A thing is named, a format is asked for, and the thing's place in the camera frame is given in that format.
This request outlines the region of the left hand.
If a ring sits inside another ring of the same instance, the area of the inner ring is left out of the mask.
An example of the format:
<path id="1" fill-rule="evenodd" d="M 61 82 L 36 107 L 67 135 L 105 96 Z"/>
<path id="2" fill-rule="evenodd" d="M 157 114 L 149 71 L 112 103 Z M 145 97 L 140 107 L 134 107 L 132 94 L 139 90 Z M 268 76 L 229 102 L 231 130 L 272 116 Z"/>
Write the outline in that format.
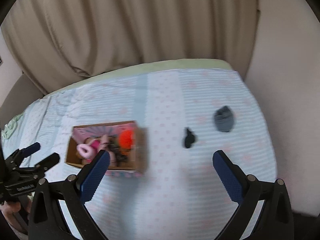
<path id="1" fill-rule="evenodd" d="M 20 211 L 21 207 L 22 206 L 20 202 L 4 202 L 4 204 L 1 205 L 1 212 L 3 213 L 7 222 L 13 228 L 15 228 L 17 231 L 21 233 L 26 233 L 26 230 L 22 228 L 21 224 L 18 222 L 18 220 L 14 216 L 15 213 L 18 213 Z"/>

